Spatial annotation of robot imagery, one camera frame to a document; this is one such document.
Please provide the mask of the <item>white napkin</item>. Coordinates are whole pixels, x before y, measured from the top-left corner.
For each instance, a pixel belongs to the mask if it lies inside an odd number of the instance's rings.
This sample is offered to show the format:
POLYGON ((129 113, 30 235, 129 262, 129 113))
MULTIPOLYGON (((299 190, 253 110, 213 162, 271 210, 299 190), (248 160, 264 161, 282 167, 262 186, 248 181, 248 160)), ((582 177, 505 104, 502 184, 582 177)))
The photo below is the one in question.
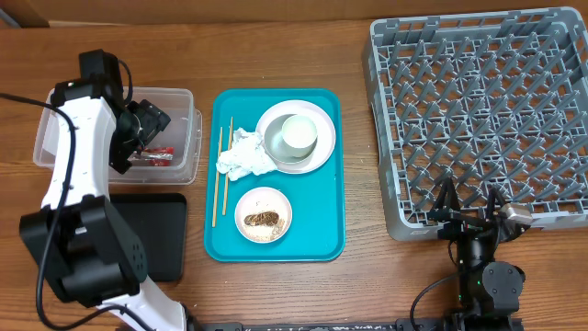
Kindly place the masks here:
POLYGON ((233 133, 232 147, 221 153, 216 167, 219 173, 236 181, 248 175, 260 176, 277 170, 277 165, 267 154, 260 133, 239 128, 233 133))

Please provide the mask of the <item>small white dish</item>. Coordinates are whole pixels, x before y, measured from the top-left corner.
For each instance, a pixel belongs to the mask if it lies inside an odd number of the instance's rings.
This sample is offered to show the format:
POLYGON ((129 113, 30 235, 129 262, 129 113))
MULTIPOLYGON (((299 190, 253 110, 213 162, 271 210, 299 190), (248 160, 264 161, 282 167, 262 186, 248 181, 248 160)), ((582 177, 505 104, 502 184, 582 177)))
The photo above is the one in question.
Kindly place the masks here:
POLYGON ((269 187, 253 188, 238 201, 234 212, 235 224, 240 234, 250 242, 269 244, 281 239, 288 231, 293 210, 288 198, 279 190, 269 187), (249 214, 275 211, 280 219, 274 226, 249 226, 243 220, 249 214))

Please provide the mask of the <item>brown food scrap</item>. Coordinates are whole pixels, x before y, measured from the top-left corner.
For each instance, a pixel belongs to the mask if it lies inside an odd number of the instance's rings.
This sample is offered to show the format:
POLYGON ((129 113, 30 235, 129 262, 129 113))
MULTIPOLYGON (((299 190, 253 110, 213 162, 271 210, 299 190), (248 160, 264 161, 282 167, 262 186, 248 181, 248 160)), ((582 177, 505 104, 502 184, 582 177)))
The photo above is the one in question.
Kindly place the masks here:
POLYGON ((274 226, 279 219, 280 216, 275 211, 262 211, 247 215, 243 222, 249 226, 274 226))

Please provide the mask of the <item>white cup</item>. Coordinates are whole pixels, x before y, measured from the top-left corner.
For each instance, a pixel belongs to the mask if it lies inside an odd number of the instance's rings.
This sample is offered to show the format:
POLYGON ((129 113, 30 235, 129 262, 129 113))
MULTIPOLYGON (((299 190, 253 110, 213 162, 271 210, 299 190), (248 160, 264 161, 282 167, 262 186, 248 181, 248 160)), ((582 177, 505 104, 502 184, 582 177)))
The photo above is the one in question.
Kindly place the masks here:
POLYGON ((314 121, 304 115, 288 117, 284 121, 281 131, 284 142, 296 149, 310 147, 318 136, 314 121))

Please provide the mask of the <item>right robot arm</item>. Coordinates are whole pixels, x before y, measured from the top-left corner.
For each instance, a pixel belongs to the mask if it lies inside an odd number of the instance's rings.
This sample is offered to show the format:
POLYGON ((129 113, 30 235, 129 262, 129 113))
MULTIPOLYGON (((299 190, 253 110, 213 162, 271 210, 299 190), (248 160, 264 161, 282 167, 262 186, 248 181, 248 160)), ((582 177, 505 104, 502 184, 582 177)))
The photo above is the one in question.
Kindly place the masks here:
POLYGON ((445 314, 441 330, 521 330, 511 314, 519 309, 519 296, 526 280, 517 266, 498 261, 498 245, 522 235, 533 222, 530 211, 508 202, 499 189, 489 190, 487 205, 477 216, 469 216, 458 201, 451 178, 445 178, 428 216, 443 224, 437 237, 456 246, 450 258, 457 272, 461 307, 445 314))

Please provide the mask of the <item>red snack wrapper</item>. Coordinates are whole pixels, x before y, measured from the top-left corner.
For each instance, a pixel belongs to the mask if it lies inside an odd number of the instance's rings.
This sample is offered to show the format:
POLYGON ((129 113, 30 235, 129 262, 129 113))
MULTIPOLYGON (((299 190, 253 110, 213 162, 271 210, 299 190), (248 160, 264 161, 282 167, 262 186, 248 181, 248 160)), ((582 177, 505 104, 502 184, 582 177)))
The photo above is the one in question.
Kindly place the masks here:
POLYGON ((170 166, 174 151, 174 147, 148 148, 134 152, 129 157, 129 161, 133 166, 170 166))

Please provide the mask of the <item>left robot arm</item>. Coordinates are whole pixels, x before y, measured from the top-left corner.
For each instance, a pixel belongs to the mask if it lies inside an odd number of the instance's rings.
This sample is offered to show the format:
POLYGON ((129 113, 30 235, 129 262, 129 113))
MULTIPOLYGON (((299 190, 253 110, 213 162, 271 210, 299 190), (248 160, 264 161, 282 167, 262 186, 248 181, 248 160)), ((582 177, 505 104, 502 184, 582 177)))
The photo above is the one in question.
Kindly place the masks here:
POLYGON ((21 218, 22 241, 39 267, 36 305, 45 314, 43 287, 61 302, 110 312, 136 330, 195 330, 180 302, 148 275, 141 239, 112 205, 109 152, 124 109, 120 86, 70 81, 55 86, 49 109, 59 115, 51 183, 40 210, 21 218))

